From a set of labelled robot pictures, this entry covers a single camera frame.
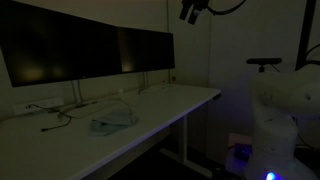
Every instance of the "black monitor screen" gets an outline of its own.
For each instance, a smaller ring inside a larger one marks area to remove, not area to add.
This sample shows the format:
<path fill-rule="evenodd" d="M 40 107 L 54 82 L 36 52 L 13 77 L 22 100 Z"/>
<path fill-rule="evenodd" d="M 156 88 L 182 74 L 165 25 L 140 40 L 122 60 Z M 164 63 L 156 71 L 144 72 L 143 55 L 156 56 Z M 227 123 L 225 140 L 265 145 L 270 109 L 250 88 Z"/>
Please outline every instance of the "black monitor screen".
<path fill-rule="evenodd" d="M 123 72 L 174 68 L 171 33 L 118 27 Z"/>
<path fill-rule="evenodd" d="M 1 11 L 13 87 L 122 73 L 115 26 L 13 1 Z"/>

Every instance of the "white robot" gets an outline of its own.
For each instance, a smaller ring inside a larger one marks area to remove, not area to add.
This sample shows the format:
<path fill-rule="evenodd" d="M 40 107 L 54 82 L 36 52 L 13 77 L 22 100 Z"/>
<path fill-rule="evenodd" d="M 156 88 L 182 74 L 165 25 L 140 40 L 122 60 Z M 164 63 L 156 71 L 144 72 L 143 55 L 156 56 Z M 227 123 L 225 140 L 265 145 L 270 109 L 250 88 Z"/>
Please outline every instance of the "white robot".
<path fill-rule="evenodd" d="M 294 157 L 298 129 L 292 117 L 320 117 L 320 58 L 291 74 L 261 73 L 251 84 L 255 118 L 247 180 L 317 180 Z"/>

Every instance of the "wall outlet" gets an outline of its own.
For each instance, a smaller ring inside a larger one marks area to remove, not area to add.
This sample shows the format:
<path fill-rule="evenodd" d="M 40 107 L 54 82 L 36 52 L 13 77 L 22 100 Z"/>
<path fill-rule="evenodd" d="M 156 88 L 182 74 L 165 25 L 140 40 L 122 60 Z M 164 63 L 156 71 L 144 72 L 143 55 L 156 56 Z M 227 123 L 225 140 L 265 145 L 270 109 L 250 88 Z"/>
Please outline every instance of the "wall outlet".
<path fill-rule="evenodd" d="M 43 110 L 43 108 L 39 108 L 33 105 L 37 105 L 43 108 L 53 108 L 53 107 L 64 105 L 64 102 L 61 97 L 57 97 L 57 98 L 44 99 L 40 101 L 28 102 L 23 104 L 16 104 L 13 106 L 14 114 L 22 115 L 22 114 Z"/>

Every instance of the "cable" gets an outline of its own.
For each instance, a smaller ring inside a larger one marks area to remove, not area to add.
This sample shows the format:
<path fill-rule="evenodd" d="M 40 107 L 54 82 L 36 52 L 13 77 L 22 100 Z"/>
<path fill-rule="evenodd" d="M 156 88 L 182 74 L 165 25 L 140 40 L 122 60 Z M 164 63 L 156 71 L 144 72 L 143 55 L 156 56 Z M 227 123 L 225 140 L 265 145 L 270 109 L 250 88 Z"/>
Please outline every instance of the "cable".
<path fill-rule="evenodd" d="M 293 120 L 295 121 L 296 123 L 296 126 L 298 127 L 298 118 L 295 118 L 293 117 Z M 320 148 L 317 148 L 317 147 L 314 147 L 314 146 L 311 146 L 310 144 L 308 144 L 300 135 L 300 133 L 298 132 L 298 138 L 300 139 L 300 141 L 302 142 L 302 144 L 299 144 L 299 145 L 296 145 L 296 146 L 301 146 L 301 145 L 304 145 L 314 151 L 320 151 Z"/>
<path fill-rule="evenodd" d="M 317 44 L 315 46 L 313 46 L 311 49 L 309 49 L 305 55 L 305 59 L 307 60 L 308 55 L 311 53 L 311 51 L 315 50 L 317 47 L 320 47 L 320 44 Z"/>
<path fill-rule="evenodd" d="M 279 69 L 277 69 L 273 64 L 270 64 L 275 70 L 277 70 L 278 72 L 280 72 Z"/>
<path fill-rule="evenodd" d="M 230 14 L 232 12 L 234 12 L 235 10 L 237 10 L 238 8 L 240 8 L 244 2 L 246 2 L 246 0 L 243 0 L 240 4 L 236 5 L 235 7 L 225 10 L 225 11 L 216 11 L 213 10 L 212 8 L 210 8 L 209 6 L 207 6 L 207 9 L 212 13 L 212 15 L 226 15 L 226 14 Z"/>
<path fill-rule="evenodd" d="M 46 110 L 58 112 L 59 114 L 61 114 L 61 115 L 63 115 L 63 116 L 66 116 L 66 117 L 69 118 L 69 121 L 68 121 L 66 124 L 59 125 L 59 126 L 54 126 L 54 127 L 50 127 L 50 128 L 42 128 L 42 129 L 41 129 L 42 132 L 48 131 L 48 130 L 51 130 L 51 129 L 56 129 L 56 128 L 60 128 L 60 127 L 67 126 L 68 124 L 70 124 L 71 120 L 74 118 L 73 116 L 70 116 L 70 115 L 68 115 L 68 114 L 65 114 L 65 113 L 61 112 L 60 110 L 57 110 L 57 109 L 54 109 L 54 108 L 46 108 L 46 107 L 42 107 L 42 106 L 39 106 L 39 105 L 36 105 L 36 104 L 30 104 L 29 107 L 31 107 L 31 106 L 35 106 L 35 107 L 37 107 L 37 108 L 41 108 L 41 109 L 46 109 Z"/>
<path fill-rule="evenodd" d="M 66 124 L 63 124 L 63 125 L 60 125 L 60 126 L 54 126 L 54 127 L 50 127 L 50 128 L 42 128 L 41 131 L 44 132 L 44 131 L 48 131 L 48 130 L 51 130 L 51 129 L 56 129 L 56 128 L 67 126 L 68 124 L 70 124 L 71 120 L 72 120 L 72 117 L 69 117 L 69 121 Z"/>

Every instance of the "white desk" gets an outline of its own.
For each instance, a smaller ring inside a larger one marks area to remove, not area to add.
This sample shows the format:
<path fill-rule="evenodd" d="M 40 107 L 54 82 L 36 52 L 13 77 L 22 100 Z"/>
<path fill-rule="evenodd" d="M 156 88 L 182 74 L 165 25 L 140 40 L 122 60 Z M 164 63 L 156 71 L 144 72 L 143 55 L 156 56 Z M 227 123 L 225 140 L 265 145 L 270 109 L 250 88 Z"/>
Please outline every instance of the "white desk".
<path fill-rule="evenodd" d="M 103 137 L 89 136 L 90 121 L 112 106 L 46 132 L 40 129 L 62 123 L 57 113 L 6 120 L 0 124 L 0 179 L 81 179 L 218 94 L 182 85 L 124 93 L 139 121 Z"/>

